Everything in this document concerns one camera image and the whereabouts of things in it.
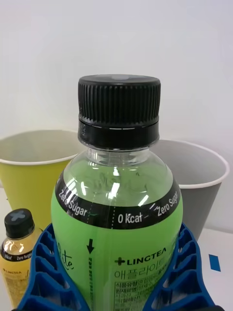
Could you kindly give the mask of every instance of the black arrow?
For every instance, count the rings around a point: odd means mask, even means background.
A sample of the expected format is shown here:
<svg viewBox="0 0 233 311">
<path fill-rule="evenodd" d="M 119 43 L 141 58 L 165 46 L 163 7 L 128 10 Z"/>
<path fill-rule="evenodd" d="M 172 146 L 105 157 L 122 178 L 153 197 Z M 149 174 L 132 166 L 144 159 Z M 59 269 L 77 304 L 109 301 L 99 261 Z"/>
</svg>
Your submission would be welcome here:
<svg viewBox="0 0 233 311">
<path fill-rule="evenodd" d="M 94 247 L 92 246 L 92 243 L 93 243 L 93 240 L 92 239 L 89 239 L 89 245 L 87 245 L 87 249 L 88 249 L 88 252 L 89 254 L 93 251 Z"/>
</svg>

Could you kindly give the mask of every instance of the small bottle cap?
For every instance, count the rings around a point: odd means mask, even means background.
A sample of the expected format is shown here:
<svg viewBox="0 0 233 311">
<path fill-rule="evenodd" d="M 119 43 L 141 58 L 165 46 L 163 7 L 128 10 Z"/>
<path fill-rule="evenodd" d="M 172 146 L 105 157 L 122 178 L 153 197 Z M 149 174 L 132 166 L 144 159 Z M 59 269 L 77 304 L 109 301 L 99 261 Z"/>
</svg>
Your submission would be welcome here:
<svg viewBox="0 0 233 311">
<path fill-rule="evenodd" d="M 10 239 L 21 239 L 29 235 L 34 227 L 31 212 L 26 208 L 12 210 L 5 217 L 6 236 Z"/>
<path fill-rule="evenodd" d="M 95 75 L 79 80 L 79 140 L 107 150 L 150 146 L 159 139 L 159 79 Z"/>
</svg>

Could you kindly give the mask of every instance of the cup rim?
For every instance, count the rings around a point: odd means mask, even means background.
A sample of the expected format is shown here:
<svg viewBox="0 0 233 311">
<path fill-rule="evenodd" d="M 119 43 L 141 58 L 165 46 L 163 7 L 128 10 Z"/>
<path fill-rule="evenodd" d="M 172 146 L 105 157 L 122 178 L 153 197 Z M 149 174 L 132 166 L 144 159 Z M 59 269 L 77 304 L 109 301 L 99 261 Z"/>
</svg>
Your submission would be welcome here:
<svg viewBox="0 0 233 311">
<path fill-rule="evenodd" d="M 24 134 L 24 133 L 33 133 L 33 132 L 44 132 L 44 131 L 64 131 L 64 132 L 71 132 L 71 133 L 77 133 L 75 130 L 70 130 L 70 129 L 38 129 L 38 130 L 33 130 L 33 131 L 25 131 L 25 132 L 19 132 L 15 133 L 10 136 L 6 136 L 1 138 L 1 140 L 7 139 L 14 137 L 16 135 Z M 5 160 L 0 158 L 0 163 L 2 164 L 9 164 L 9 165 L 18 165 L 18 166 L 35 166 L 35 165 L 46 165 L 46 164 L 53 164 L 53 163 L 59 163 L 59 162 L 64 162 L 73 159 L 77 154 L 74 155 L 69 155 L 63 158 L 58 158 L 55 160 L 48 160 L 48 161 L 32 161 L 32 162 L 21 162 L 21 161 L 10 161 L 10 160 Z"/>
<path fill-rule="evenodd" d="M 209 181 L 207 183 L 202 183 L 202 184 L 191 184 L 191 185 L 183 185 L 183 184 L 179 184 L 181 189 L 199 189 L 199 188 L 207 188 L 207 187 L 211 187 L 211 186 L 215 186 L 220 184 L 229 174 L 230 172 L 230 166 L 229 163 L 224 159 L 224 157 L 222 157 L 220 154 L 218 154 L 216 151 L 213 151 L 207 147 L 186 141 L 186 140 L 176 140 L 176 139 L 161 139 L 161 140 L 166 140 L 166 141 L 172 141 L 172 142 L 179 142 L 179 143 L 183 143 L 183 144 L 187 144 L 187 145 L 191 145 L 197 148 L 201 148 L 205 151 L 208 151 L 210 153 L 212 153 L 213 155 L 215 155 L 216 157 L 219 158 L 219 160 L 222 161 L 222 163 L 225 165 L 225 173 L 218 179 Z"/>
</svg>

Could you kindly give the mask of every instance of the yellow paper cup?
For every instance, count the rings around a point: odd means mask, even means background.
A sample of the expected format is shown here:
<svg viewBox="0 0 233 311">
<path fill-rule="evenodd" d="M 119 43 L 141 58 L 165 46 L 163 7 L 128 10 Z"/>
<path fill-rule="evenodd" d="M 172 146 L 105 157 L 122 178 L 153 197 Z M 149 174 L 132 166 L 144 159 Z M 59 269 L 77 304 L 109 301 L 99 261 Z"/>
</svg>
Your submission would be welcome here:
<svg viewBox="0 0 233 311">
<path fill-rule="evenodd" d="M 12 209 L 27 208 L 36 226 L 49 223 L 54 185 L 85 147 L 75 131 L 40 130 L 0 140 L 0 180 Z"/>
</svg>

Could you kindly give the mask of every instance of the gray paper cup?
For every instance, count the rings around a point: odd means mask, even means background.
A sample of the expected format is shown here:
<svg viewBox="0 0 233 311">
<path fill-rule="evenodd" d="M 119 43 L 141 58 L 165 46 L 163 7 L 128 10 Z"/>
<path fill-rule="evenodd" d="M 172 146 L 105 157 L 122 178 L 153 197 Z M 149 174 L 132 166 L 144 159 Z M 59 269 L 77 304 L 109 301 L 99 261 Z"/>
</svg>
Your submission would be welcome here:
<svg viewBox="0 0 233 311">
<path fill-rule="evenodd" d="M 171 169 L 183 198 L 183 222 L 199 238 L 218 189 L 229 174 L 218 153 L 186 141 L 159 140 L 151 147 Z"/>
</svg>

